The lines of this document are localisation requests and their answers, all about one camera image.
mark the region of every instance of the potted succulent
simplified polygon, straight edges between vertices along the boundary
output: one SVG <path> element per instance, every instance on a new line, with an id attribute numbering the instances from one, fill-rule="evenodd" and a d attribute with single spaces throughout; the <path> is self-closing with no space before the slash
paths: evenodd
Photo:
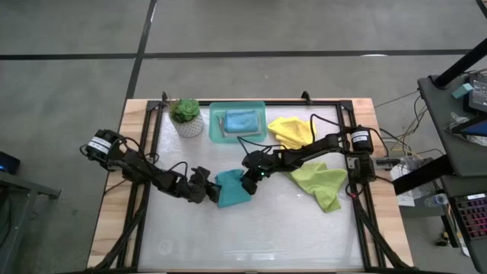
<path id="1" fill-rule="evenodd" d="M 169 117 L 182 137 L 194 137 L 203 130 L 199 103 L 194 99 L 179 99 L 170 103 Z"/>

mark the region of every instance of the wooden table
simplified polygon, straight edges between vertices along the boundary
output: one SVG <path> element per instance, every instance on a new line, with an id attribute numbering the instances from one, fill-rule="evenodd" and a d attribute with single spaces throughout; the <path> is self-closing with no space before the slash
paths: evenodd
<path id="1" fill-rule="evenodd" d="M 258 99 L 258 100 L 275 100 L 275 99 Z M 296 99 L 279 99 L 279 100 L 296 100 Z M 344 98 L 344 99 L 315 99 L 315 100 L 351 100 L 355 111 L 355 119 L 358 125 L 367 126 L 379 130 L 377 118 L 375 116 L 374 105 L 370 98 Z M 128 100 L 123 112 L 120 134 L 139 140 L 142 132 L 142 124 L 145 116 L 147 104 L 144 100 Z M 154 130 L 155 118 L 151 118 L 149 126 L 148 142 L 145 146 L 150 148 L 151 137 Z M 384 156 L 384 147 L 379 138 L 372 134 L 374 143 L 375 157 Z M 385 170 L 376 171 L 377 175 L 390 178 L 389 172 Z M 121 172 L 114 172 L 108 176 L 106 188 L 109 188 L 122 180 Z M 124 183 L 110 191 L 101 203 L 100 215 L 96 231 L 94 233 L 91 252 L 88 259 L 88 267 L 96 266 L 107 254 L 110 248 L 115 244 L 123 230 L 125 221 L 127 203 L 129 201 L 130 183 Z M 409 251 L 406 233 L 404 231 L 403 220 L 399 212 L 399 206 L 396 200 L 393 186 L 384 180 L 376 180 L 371 183 L 371 194 L 374 201 L 374 209 L 377 216 L 377 223 L 381 234 L 385 237 L 387 243 L 407 264 L 412 266 L 411 253 Z M 368 239 L 368 248 L 371 255 L 373 266 L 377 266 L 374 244 L 369 233 L 366 233 Z M 133 239 L 135 231 L 132 233 L 132 239 L 129 241 L 129 248 L 126 257 L 126 264 L 130 264 L 132 258 Z"/>

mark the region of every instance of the white tabletop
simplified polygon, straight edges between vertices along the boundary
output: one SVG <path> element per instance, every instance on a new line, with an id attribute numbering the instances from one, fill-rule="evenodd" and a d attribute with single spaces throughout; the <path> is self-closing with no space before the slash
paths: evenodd
<path id="1" fill-rule="evenodd" d="M 167 112 L 161 126 L 158 154 L 161 168 L 179 161 L 212 172 L 244 169 L 240 144 L 216 144 L 208 137 L 208 107 L 201 107 L 205 128 L 190 139 L 177 135 Z M 267 123 L 280 116 L 309 120 L 312 113 L 337 122 L 335 107 L 266 107 Z M 338 132 L 317 120 L 317 138 Z M 270 132 L 262 144 L 277 144 Z M 258 149 L 248 144 L 247 150 Z M 312 162 L 345 169 L 344 156 L 329 153 Z M 183 171 L 183 165 L 177 167 Z M 250 202 L 220 209 L 208 197 L 200 204 L 176 199 L 154 186 L 149 196 L 138 269 L 162 270 L 331 270 L 363 269 L 352 202 L 339 191 L 340 210 L 324 213 L 283 174 L 258 182 Z"/>

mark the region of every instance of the teal tray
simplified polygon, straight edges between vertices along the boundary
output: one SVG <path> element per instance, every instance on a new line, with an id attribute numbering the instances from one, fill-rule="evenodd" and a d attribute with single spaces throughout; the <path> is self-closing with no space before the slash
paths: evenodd
<path id="1" fill-rule="evenodd" d="M 266 123 L 266 104 L 263 101 L 245 101 L 245 102 L 216 102 L 210 104 L 210 139 L 215 143 L 235 143 L 237 137 L 224 137 L 221 133 L 218 117 L 222 118 L 227 110 L 257 110 L 259 112 L 260 125 L 262 132 L 257 135 L 243 136 L 251 142 L 262 142 L 267 136 Z"/>

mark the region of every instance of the lime green cloth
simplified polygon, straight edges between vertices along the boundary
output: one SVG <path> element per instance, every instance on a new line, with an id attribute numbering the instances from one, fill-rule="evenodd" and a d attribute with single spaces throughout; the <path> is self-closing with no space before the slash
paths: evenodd
<path id="1" fill-rule="evenodd" d="M 329 170 L 324 163 L 307 163 L 289 175 L 304 192 L 315 196 L 324 212 L 341 208 L 336 194 L 347 177 L 346 170 Z"/>

